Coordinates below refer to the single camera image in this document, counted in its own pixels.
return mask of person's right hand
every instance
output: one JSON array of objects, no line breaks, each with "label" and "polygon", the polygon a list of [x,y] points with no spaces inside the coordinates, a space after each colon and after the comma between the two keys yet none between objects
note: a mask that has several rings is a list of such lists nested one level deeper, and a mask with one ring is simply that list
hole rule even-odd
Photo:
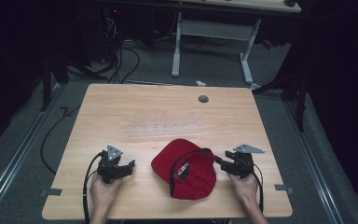
[{"label": "person's right hand", "polygon": [[245,203],[257,202],[256,194],[258,184],[253,174],[249,174],[244,179],[239,179],[232,174],[228,174],[228,176],[234,184],[235,192],[240,200],[245,200]]},{"label": "person's right hand", "polygon": [[253,224],[269,223],[257,204],[256,194],[258,183],[253,174],[239,179],[235,175],[228,174],[231,179],[238,199],[240,200],[245,213]]}]

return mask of metal bracket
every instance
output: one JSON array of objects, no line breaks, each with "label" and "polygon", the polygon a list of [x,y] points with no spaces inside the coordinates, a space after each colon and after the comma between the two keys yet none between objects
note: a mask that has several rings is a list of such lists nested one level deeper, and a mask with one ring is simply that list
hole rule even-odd
[{"label": "metal bracket", "polygon": [[42,189],[40,191],[40,197],[48,197],[48,195],[61,196],[62,189]]},{"label": "metal bracket", "polygon": [[234,147],[234,151],[238,151],[241,153],[265,153],[266,151],[259,149],[257,147],[252,147],[246,144],[242,144],[238,147]]},{"label": "metal bracket", "polygon": [[122,151],[118,150],[115,147],[107,146],[107,158],[108,158],[108,160],[112,161],[112,160],[114,160],[115,158],[117,158],[117,157],[119,157],[121,155],[123,155]]},{"label": "metal bracket", "polygon": [[286,185],[275,185],[275,190],[284,190],[287,194],[294,194],[295,191],[292,188],[288,188]]}]

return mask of person's left hand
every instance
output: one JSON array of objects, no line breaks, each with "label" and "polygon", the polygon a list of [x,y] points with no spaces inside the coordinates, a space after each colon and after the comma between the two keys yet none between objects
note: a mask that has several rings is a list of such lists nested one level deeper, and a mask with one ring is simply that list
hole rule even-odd
[{"label": "person's left hand", "polygon": [[111,181],[111,184],[106,184],[100,175],[94,174],[92,176],[89,189],[93,204],[91,223],[105,222],[107,212],[116,198],[122,180],[122,178],[115,179]]}]

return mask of gray carpet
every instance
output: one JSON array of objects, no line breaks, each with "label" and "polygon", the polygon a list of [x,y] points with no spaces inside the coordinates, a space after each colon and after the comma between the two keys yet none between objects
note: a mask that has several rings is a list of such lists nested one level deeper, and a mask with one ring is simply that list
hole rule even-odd
[{"label": "gray carpet", "polygon": [[[126,47],[135,46],[128,42]],[[249,64],[258,85],[273,80],[282,59],[290,46],[281,46],[268,50],[255,45],[249,57]],[[137,44],[133,49],[140,56],[137,69],[127,78],[128,82],[143,81],[175,85],[196,85],[200,80],[207,86],[244,87],[241,65],[237,55],[210,52],[202,48],[182,51],[181,73],[171,77],[173,46],[155,45],[154,47]],[[123,50],[123,65],[119,76],[123,78],[137,63],[135,55]],[[93,69],[101,65],[94,64]],[[41,217],[46,198],[40,196],[43,189],[49,189],[53,174],[40,159],[42,142],[55,123],[62,118],[62,106],[69,110],[81,105],[88,85],[95,80],[71,76],[71,81],[63,88],[62,94],[51,107],[40,131],[36,134],[31,150],[20,170],[0,202],[0,223],[82,223],[78,221],[48,221]],[[284,106],[285,103],[276,94],[268,91],[256,95],[256,103],[265,125],[268,139],[281,171],[283,182],[293,189],[289,194],[293,214],[286,218],[269,218],[270,223],[330,223],[323,201],[319,196],[307,166],[302,145],[297,137],[296,127]],[[7,167],[28,129],[39,114],[42,95],[41,84],[34,90],[33,97],[13,117],[9,127],[0,139],[0,175]],[[305,114],[305,135],[315,157],[320,162],[327,184],[337,200],[344,223],[358,223],[358,200],[351,184],[340,168],[331,146],[326,140],[324,130],[312,109],[311,100],[307,101]],[[47,163],[56,170],[60,163],[66,142],[76,120],[76,112],[64,119],[46,139],[44,155]],[[247,218],[238,218],[234,223],[248,223]]]}]

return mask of wrist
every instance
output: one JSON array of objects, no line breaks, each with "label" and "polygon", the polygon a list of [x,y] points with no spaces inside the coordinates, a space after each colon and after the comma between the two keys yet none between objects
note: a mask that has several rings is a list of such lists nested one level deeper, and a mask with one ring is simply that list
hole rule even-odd
[{"label": "wrist", "polygon": [[94,207],[90,224],[104,224],[106,222],[107,212],[107,208],[105,207]]},{"label": "wrist", "polygon": [[248,213],[249,211],[253,211],[255,208],[259,209],[257,200],[253,197],[243,197],[241,203],[246,213]]}]

